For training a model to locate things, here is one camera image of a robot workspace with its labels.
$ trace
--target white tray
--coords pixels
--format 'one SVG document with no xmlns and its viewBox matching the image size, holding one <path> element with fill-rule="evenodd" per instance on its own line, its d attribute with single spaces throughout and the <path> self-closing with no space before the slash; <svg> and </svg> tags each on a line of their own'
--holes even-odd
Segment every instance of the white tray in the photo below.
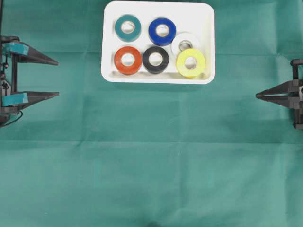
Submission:
<svg viewBox="0 0 303 227">
<path fill-rule="evenodd" d="M 115 22 L 125 14 L 134 15 L 142 25 L 140 37 L 131 43 L 121 41 L 115 33 Z M 133 46 L 143 54 L 147 48 L 154 46 L 149 38 L 148 27 L 157 17 L 172 20 L 177 35 L 188 32 L 200 40 L 200 51 L 205 56 L 205 70 L 201 76 L 194 79 L 181 76 L 176 69 L 176 58 L 170 45 L 163 47 L 169 54 L 169 65 L 161 74 L 150 74 L 143 65 L 131 76 L 117 70 L 114 55 L 121 47 Z M 208 84 L 215 77 L 214 10 L 205 3 L 112 1 L 104 10 L 101 55 L 101 75 L 110 82 Z"/>
</svg>

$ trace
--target teal tape roll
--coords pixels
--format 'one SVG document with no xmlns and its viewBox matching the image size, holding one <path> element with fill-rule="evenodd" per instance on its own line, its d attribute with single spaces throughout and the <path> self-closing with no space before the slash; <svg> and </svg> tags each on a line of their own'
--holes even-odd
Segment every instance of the teal tape roll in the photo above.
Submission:
<svg viewBox="0 0 303 227">
<path fill-rule="evenodd" d="M 24 44 L 19 43 L 8 43 L 3 45 L 3 52 L 9 53 L 9 52 L 15 52 L 22 55 L 28 55 L 29 47 Z"/>
<path fill-rule="evenodd" d="M 18 105 L 23 103 L 28 103 L 27 93 L 20 93 L 2 97 L 3 106 Z"/>
<path fill-rule="evenodd" d="M 128 23 L 131 27 L 134 27 L 133 30 L 131 30 L 129 33 L 124 32 L 122 30 L 122 25 L 124 23 Z M 141 34 L 141 23 L 132 15 L 124 15 L 117 20 L 115 24 L 115 32 L 122 41 L 132 42 Z"/>
</svg>

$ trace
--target wrinkled fabric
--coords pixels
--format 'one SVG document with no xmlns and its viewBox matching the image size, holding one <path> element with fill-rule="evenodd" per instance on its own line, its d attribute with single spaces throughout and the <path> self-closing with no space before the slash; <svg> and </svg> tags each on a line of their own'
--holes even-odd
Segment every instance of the wrinkled fabric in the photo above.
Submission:
<svg viewBox="0 0 303 227">
<path fill-rule="evenodd" d="M 108 2 L 5 0 L 2 34 L 60 63 L 19 64 L 19 90 L 61 94 L 0 129 L 0 226 L 302 226 L 303 131 L 255 98 L 303 57 L 302 1 L 206 0 L 206 86 L 105 81 Z"/>
</svg>

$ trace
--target blue tape roll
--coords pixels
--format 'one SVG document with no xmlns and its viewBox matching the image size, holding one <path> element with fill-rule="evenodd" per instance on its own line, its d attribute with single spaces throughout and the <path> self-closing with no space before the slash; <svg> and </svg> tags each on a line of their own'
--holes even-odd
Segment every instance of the blue tape roll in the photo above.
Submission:
<svg viewBox="0 0 303 227">
<path fill-rule="evenodd" d="M 162 37 L 159 36 L 156 32 L 156 29 L 159 25 L 166 25 L 169 28 L 169 33 Z M 167 18 L 158 18 L 151 22 L 148 32 L 151 38 L 151 41 L 158 46 L 169 45 L 176 36 L 176 26 L 175 24 Z"/>
<path fill-rule="evenodd" d="M 126 21 L 130 21 L 134 24 L 134 30 L 131 33 L 125 33 L 122 31 L 122 24 Z M 122 41 L 132 42 L 136 40 L 141 34 L 141 23 L 136 17 L 132 15 L 124 15 L 116 21 L 115 32 Z"/>
</svg>

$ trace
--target cable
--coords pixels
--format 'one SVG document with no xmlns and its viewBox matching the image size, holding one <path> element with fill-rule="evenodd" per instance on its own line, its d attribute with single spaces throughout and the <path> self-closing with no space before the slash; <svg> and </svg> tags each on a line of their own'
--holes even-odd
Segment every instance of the cable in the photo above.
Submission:
<svg viewBox="0 0 303 227">
<path fill-rule="evenodd" d="M 4 124 L 4 125 L 0 125 L 0 128 L 4 128 L 4 127 L 6 127 L 6 126 L 9 126 L 9 125 L 11 125 L 11 124 L 13 124 L 13 123 L 19 121 L 19 120 L 21 119 L 21 117 L 23 116 L 23 112 L 22 112 L 21 110 L 19 110 L 19 112 L 21 113 L 21 115 L 20 115 L 17 119 L 13 120 L 13 121 L 10 122 L 10 123 Z"/>
</svg>

